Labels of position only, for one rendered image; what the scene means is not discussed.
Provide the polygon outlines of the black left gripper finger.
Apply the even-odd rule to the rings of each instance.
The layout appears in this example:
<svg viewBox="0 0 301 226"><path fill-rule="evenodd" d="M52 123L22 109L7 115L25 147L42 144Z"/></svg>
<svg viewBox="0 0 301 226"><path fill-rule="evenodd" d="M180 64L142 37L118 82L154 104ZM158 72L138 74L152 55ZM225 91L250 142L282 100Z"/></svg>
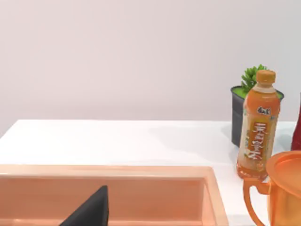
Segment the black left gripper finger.
<svg viewBox="0 0 301 226"><path fill-rule="evenodd" d="M101 186L59 226L108 226L108 187Z"/></svg>

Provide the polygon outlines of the shallow salmon-coloured box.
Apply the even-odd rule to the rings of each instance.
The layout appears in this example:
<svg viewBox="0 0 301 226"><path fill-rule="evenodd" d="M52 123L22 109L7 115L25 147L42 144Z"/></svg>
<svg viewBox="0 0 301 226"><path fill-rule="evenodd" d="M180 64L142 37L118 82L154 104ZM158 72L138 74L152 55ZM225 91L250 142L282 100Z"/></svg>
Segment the shallow salmon-coloured box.
<svg viewBox="0 0 301 226"><path fill-rule="evenodd" d="M102 187L108 226L229 226L207 166L0 165L0 226L59 226Z"/></svg>

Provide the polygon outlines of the grey plant pot green plant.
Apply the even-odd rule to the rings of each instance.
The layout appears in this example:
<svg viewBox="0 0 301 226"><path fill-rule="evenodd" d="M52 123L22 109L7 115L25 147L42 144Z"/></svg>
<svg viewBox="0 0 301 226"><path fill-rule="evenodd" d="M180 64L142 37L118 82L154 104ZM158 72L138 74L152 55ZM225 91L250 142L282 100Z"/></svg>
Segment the grey plant pot green plant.
<svg viewBox="0 0 301 226"><path fill-rule="evenodd" d="M244 74L241 75L241 84L233 86L230 91L232 93L232 127L231 141L239 147L241 139L241 128L243 120L243 104L246 95L256 84L256 73L258 70L268 70L265 65L253 66L246 68Z"/></svg>

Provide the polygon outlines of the orange bottle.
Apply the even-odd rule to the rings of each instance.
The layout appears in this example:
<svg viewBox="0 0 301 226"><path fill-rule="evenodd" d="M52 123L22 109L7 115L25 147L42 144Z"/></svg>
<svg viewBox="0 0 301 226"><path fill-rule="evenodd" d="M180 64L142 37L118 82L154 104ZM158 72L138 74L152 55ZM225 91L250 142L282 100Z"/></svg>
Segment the orange bottle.
<svg viewBox="0 0 301 226"><path fill-rule="evenodd" d="M255 78L256 84L243 104L237 172L240 178L263 181L267 177L266 163L272 154L280 98L273 87L274 71L258 70Z"/></svg>

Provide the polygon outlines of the red bottle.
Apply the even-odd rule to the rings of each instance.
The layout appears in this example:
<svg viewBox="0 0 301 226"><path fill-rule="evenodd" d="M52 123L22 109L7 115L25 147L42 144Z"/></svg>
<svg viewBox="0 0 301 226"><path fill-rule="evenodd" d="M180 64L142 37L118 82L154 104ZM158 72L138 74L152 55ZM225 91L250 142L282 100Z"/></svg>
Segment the red bottle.
<svg viewBox="0 0 301 226"><path fill-rule="evenodd" d="M292 137L291 150L301 150L301 93L300 93L299 116Z"/></svg>

